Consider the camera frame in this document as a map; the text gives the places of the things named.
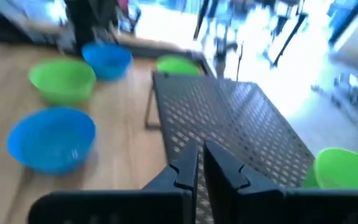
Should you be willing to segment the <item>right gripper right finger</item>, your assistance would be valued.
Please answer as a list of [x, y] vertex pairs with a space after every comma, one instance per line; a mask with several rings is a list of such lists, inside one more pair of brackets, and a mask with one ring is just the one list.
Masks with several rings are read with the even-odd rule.
[[358, 224], [358, 190], [281, 187], [215, 142], [203, 150], [214, 224]]

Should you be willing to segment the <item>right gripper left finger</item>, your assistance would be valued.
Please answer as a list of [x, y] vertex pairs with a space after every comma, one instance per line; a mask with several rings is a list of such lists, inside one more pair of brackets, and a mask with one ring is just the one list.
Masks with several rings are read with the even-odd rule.
[[72, 190], [37, 199], [27, 224], [195, 224], [198, 145], [139, 190]]

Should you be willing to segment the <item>blue plastic mini bowl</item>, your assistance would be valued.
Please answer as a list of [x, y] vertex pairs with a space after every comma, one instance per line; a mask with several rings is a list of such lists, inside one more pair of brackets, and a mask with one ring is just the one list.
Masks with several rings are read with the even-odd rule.
[[85, 112], [66, 106], [28, 114], [7, 135], [9, 154], [36, 172], [63, 175], [89, 157], [96, 124]]
[[117, 44], [88, 43], [82, 47], [81, 53], [100, 80], [124, 77], [133, 60], [131, 52]]

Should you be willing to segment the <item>green plastic mini bowl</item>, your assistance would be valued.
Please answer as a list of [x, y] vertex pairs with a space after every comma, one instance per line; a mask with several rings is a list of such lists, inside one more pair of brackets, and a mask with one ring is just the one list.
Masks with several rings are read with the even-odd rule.
[[327, 148], [318, 153], [303, 181], [305, 189], [358, 189], [358, 153]]
[[73, 58], [44, 60], [30, 69], [28, 79], [46, 102], [67, 106], [88, 101], [96, 83], [93, 69]]
[[181, 56], [166, 55], [158, 58], [156, 64], [159, 72], [199, 75], [199, 68], [189, 59]]

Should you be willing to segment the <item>black perforated metal rack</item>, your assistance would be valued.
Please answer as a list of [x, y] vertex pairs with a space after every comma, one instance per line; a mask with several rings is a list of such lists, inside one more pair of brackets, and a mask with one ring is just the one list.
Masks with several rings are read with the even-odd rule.
[[204, 177], [205, 141], [281, 187], [303, 189], [314, 157], [257, 84], [156, 72], [150, 92], [157, 100], [168, 164], [188, 142], [198, 145], [195, 224], [214, 224]]

